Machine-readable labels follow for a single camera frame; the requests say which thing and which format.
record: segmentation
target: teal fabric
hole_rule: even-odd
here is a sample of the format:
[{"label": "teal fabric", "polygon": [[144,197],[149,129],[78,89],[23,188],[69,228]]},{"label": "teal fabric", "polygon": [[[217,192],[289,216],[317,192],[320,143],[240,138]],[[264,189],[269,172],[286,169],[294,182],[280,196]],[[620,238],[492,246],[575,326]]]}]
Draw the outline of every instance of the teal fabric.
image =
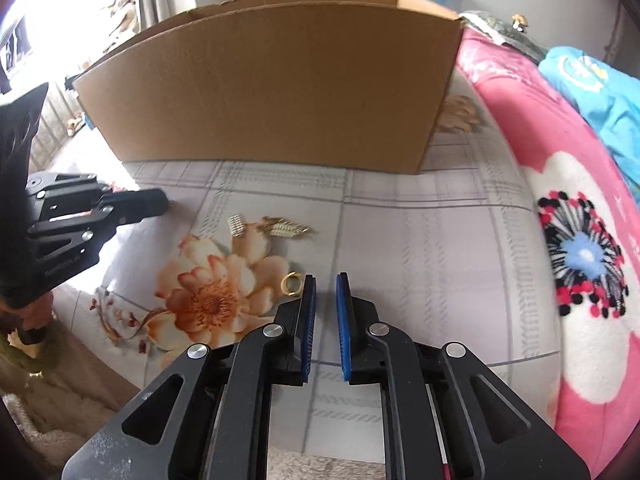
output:
[{"label": "teal fabric", "polygon": [[640,81],[570,46],[538,69],[598,134],[640,206]]}]

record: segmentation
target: pink quilt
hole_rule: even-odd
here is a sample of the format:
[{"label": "pink quilt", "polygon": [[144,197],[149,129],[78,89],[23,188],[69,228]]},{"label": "pink quilt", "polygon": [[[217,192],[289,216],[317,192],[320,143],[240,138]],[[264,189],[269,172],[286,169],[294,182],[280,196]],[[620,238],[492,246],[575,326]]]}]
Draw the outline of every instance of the pink quilt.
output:
[{"label": "pink quilt", "polygon": [[595,478],[640,419],[640,210],[604,145],[521,54],[467,30],[458,68],[538,200],[556,278],[556,431]]}]

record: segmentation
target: red and black flower pattern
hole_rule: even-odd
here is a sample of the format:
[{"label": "red and black flower pattern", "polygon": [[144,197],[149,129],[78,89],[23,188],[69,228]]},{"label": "red and black flower pattern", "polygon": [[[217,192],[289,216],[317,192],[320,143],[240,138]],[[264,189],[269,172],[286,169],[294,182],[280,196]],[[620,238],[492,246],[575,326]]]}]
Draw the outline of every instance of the red and black flower pattern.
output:
[{"label": "red and black flower pattern", "polygon": [[564,191],[551,191],[538,200],[538,208],[560,316],[583,304],[590,304],[593,317],[624,316],[629,295],[622,272],[625,259],[593,202],[581,192],[570,198]]}]

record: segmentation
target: cardboard box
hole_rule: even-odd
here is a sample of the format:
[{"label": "cardboard box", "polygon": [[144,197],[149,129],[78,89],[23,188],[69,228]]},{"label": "cardboard box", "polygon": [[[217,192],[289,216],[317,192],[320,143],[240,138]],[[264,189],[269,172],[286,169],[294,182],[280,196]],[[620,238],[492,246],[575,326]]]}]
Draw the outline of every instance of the cardboard box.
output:
[{"label": "cardboard box", "polygon": [[233,0],[144,30],[74,85],[123,161],[416,173],[462,31],[425,0]]}]

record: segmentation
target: metal bolt head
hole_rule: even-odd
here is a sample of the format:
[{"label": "metal bolt head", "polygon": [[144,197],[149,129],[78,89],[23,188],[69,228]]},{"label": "metal bolt head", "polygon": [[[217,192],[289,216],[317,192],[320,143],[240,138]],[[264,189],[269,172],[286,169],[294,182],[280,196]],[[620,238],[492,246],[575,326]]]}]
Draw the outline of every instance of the metal bolt head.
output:
[{"label": "metal bolt head", "polygon": [[369,327],[369,332],[372,335],[383,336],[389,333],[389,327],[384,323],[374,323]]},{"label": "metal bolt head", "polygon": [[278,324],[271,323],[262,329],[262,333],[267,337],[278,337],[284,332],[283,327]]},{"label": "metal bolt head", "polygon": [[449,357],[463,357],[466,349],[460,343],[449,343],[447,345],[447,355]]},{"label": "metal bolt head", "polygon": [[197,343],[187,348],[187,355],[191,359],[200,359],[201,357],[204,357],[205,355],[207,355],[207,352],[209,352],[209,349],[207,348],[206,345],[203,345],[202,343]]}]

